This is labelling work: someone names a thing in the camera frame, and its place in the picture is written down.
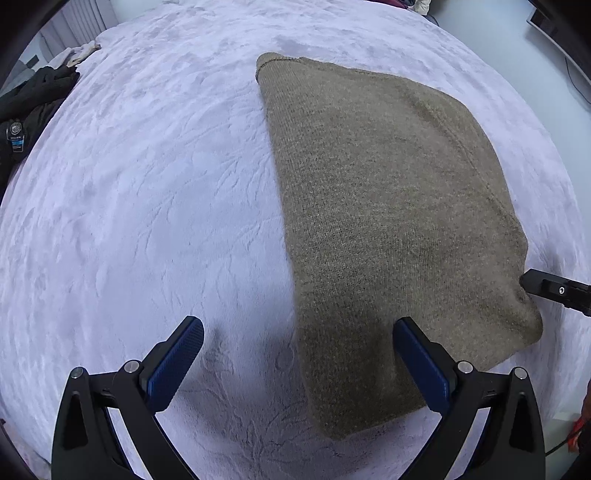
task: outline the beige cloth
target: beige cloth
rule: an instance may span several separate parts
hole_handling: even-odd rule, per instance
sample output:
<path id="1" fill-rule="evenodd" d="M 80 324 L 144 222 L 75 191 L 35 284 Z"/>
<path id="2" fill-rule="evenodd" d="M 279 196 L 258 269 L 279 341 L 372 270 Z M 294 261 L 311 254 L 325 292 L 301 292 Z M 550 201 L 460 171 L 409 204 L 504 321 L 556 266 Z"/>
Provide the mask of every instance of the beige cloth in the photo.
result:
<path id="1" fill-rule="evenodd" d="M 466 107 L 404 78 L 274 53 L 256 75 L 323 432 L 343 438 L 424 404 L 393 352 L 400 317 L 482 370 L 540 338 L 518 282 L 527 240 Z"/>

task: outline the bed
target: bed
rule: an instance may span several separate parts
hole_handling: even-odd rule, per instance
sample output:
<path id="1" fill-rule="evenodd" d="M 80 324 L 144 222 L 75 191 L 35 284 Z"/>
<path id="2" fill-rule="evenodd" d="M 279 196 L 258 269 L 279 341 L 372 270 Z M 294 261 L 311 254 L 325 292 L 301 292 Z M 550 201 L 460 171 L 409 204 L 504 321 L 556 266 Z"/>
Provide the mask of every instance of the bed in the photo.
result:
<path id="1" fill-rule="evenodd" d="M 158 419 L 202 479 L 397 478 L 433 431 L 439 416 L 426 408 L 339 442 L 307 417 L 254 75 L 266 51 L 397 74 L 463 102 L 501 162 L 526 268 L 589 283 L 580 212 L 548 133 L 499 74 L 414 12 L 356 0 L 192 0 L 98 42 L 0 207 L 0 393 L 48 460 L 70 370 L 143 358 L 188 314 L 202 319 L 205 343 Z M 495 370 L 526 367 L 547 420 L 583 375 L 591 332 L 582 314 L 535 301 L 542 339 Z"/>

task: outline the black device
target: black device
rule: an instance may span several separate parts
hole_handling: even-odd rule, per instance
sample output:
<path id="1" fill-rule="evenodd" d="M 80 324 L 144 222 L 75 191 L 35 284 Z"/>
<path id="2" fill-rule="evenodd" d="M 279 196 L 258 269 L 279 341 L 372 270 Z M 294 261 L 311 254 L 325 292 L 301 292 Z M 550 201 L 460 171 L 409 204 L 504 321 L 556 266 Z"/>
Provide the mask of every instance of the black device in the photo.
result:
<path id="1" fill-rule="evenodd" d="M 544 436 L 527 371 L 479 372 L 430 342 L 410 317 L 398 320 L 394 348 L 427 406 L 441 413 L 435 431 L 400 480 L 444 480 L 481 408 L 490 408 L 476 450 L 457 480 L 543 480 Z"/>
<path id="2" fill-rule="evenodd" d="M 22 153 L 25 147 L 25 130 L 20 120 L 10 120 L 8 122 L 6 139 L 12 146 L 12 153 Z"/>
<path id="3" fill-rule="evenodd" d="M 527 293 L 556 301 L 568 309 L 578 310 L 591 317 L 589 285 L 533 268 L 519 278 L 519 284 Z"/>
<path id="4" fill-rule="evenodd" d="M 530 0 L 536 11 L 529 23 L 540 30 L 591 82 L 591 25 L 587 0 Z"/>
<path id="5" fill-rule="evenodd" d="M 118 408 L 154 480 L 198 480 L 155 414 L 165 410 L 203 346 L 201 320 L 186 317 L 142 361 L 117 372 L 71 371 L 61 399 L 51 453 L 54 480 L 140 480 L 133 473 L 107 408 Z"/>

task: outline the black monitor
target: black monitor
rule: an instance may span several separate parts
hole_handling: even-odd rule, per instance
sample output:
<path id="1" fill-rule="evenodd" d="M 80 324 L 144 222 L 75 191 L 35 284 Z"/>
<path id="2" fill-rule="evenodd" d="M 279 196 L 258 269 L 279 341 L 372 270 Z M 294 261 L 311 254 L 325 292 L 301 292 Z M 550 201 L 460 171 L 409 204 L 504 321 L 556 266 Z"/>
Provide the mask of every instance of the black monitor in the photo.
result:
<path id="1" fill-rule="evenodd" d="M 530 0 L 530 24 L 552 40 L 591 83 L 589 0 Z"/>

